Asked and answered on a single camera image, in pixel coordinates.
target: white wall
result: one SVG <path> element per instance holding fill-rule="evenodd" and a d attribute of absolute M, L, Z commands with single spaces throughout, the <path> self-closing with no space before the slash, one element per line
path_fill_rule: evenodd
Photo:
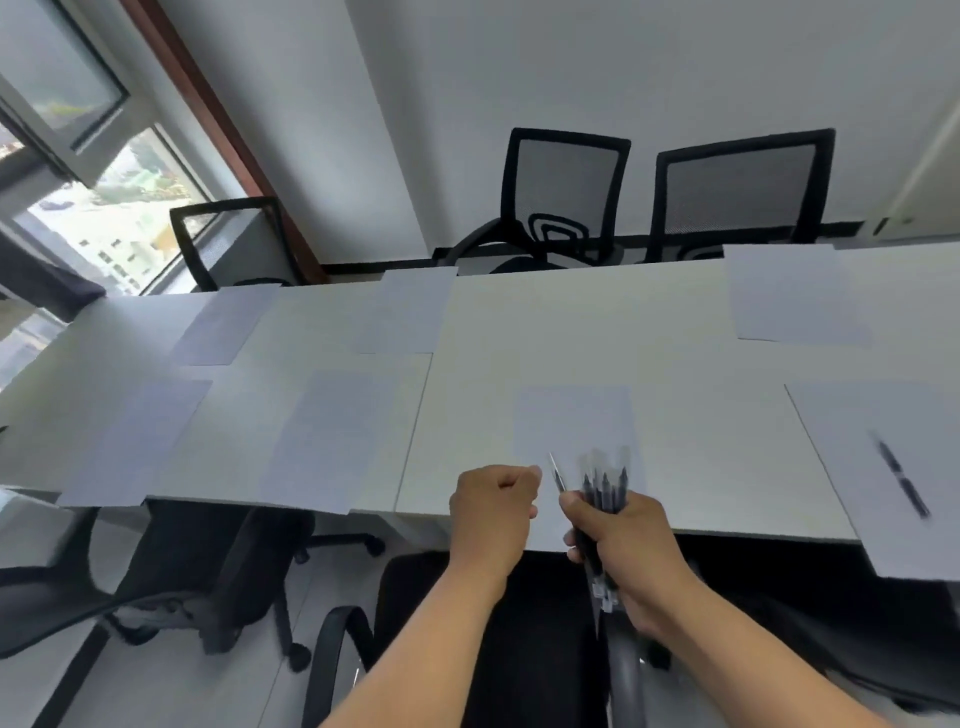
<path fill-rule="evenodd" d="M 834 127 L 826 220 L 867 219 L 960 97 L 956 0 L 161 1 L 322 262 L 491 219 L 514 126 L 632 139 L 620 234 L 658 152 Z"/>
<path fill-rule="evenodd" d="M 620 234 L 649 229 L 660 151 L 835 127 L 826 219 L 862 220 L 960 87 L 956 0 L 393 2 L 393 46 L 408 55 L 390 69 L 419 90 L 423 158 L 454 236 L 498 210 L 514 126 L 632 139 Z"/>
<path fill-rule="evenodd" d="M 422 257 L 343 0 L 162 0 L 324 263 Z"/>

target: chair wheel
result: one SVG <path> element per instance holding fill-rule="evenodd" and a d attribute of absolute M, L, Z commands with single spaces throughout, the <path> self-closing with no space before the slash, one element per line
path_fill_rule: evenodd
<path fill-rule="evenodd" d="M 650 643 L 647 651 L 647 661 L 653 669 L 669 670 L 673 656 L 666 647 L 658 642 Z"/>
<path fill-rule="evenodd" d="M 374 557 L 387 550 L 387 545 L 383 543 L 383 539 L 378 539 L 376 536 L 370 536 L 363 545 L 367 547 L 367 553 Z"/>
<path fill-rule="evenodd" d="M 310 665 L 313 655 L 310 650 L 300 643 L 290 645 L 290 654 L 287 655 L 287 664 L 294 672 L 303 672 Z"/>

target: office chair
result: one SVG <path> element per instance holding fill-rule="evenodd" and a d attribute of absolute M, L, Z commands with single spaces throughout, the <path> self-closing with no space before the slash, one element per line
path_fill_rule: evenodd
<path fill-rule="evenodd" d="M 447 561 L 448 554 L 437 551 L 393 559 L 380 580 L 373 630 L 359 607 L 327 615 L 314 649 L 303 728 L 316 728 L 331 711 L 344 635 L 370 670 Z M 643 726 L 636 632 L 625 614 L 612 617 L 601 619 L 598 636 L 583 568 L 563 554 L 524 553 L 484 633 L 463 725 L 606 726 L 610 694 L 616 728 Z"/>
<path fill-rule="evenodd" d="M 494 273 L 563 268 L 554 253 L 587 265 L 616 265 L 616 206 L 630 139 L 545 129 L 514 129 L 507 146 L 500 216 L 461 240 L 438 262 L 456 265 L 486 243 L 505 242 L 530 257 L 516 257 Z"/>
<path fill-rule="evenodd" d="M 0 570 L 0 659 L 93 618 L 128 644 L 160 629 L 196 629 L 204 652 L 219 654 L 273 606 L 281 652 L 300 672 L 311 655 L 293 642 L 283 589 L 291 561 L 305 562 L 316 546 L 384 550 L 369 534 L 313 536 L 313 514 L 303 511 L 175 500 L 148 506 L 150 523 L 113 595 L 90 576 L 95 508 L 79 517 L 52 566 Z"/>
<path fill-rule="evenodd" d="M 960 713 L 960 621 L 945 584 L 881 579 L 860 545 L 677 537 L 716 592 L 821 672 L 913 713 Z"/>
<path fill-rule="evenodd" d="M 668 245 L 695 260 L 723 257 L 724 243 L 814 242 L 834 137 L 821 129 L 660 152 L 643 262 L 661 262 Z"/>
<path fill-rule="evenodd" d="M 269 239 L 271 235 L 261 234 L 252 246 L 250 243 L 236 244 L 232 239 L 213 234 L 204 245 L 196 245 L 207 225 L 219 224 L 219 216 L 247 209 L 263 212 L 274 239 Z M 225 285 L 308 284 L 283 230 L 280 203 L 276 197 L 247 197 L 175 207 L 170 210 L 170 224 L 183 254 L 183 262 L 202 291 L 216 291 Z"/>

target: fist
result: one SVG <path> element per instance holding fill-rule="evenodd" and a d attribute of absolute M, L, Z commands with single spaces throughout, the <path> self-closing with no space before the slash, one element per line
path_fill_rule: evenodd
<path fill-rule="evenodd" d="M 450 568 L 502 589 L 527 545 L 540 468 L 488 465 L 462 473 L 450 498 Z"/>

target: chair seat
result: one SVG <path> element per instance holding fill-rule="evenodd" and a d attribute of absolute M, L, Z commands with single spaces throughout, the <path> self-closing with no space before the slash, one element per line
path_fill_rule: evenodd
<path fill-rule="evenodd" d="M 373 640 L 382 654 L 444 572 L 448 554 L 400 556 L 384 570 Z M 605 656 L 583 568 L 527 552 L 493 609 L 464 726 L 606 725 Z"/>
<path fill-rule="evenodd" d="M 562 271 L 564 266 L 550 263 L 545 260 L 534 260 L 532 257 L 521 255 L 511 258 L 506 263 L 500 263 L 491 273 L 528 273 L 530 271 Z"/>

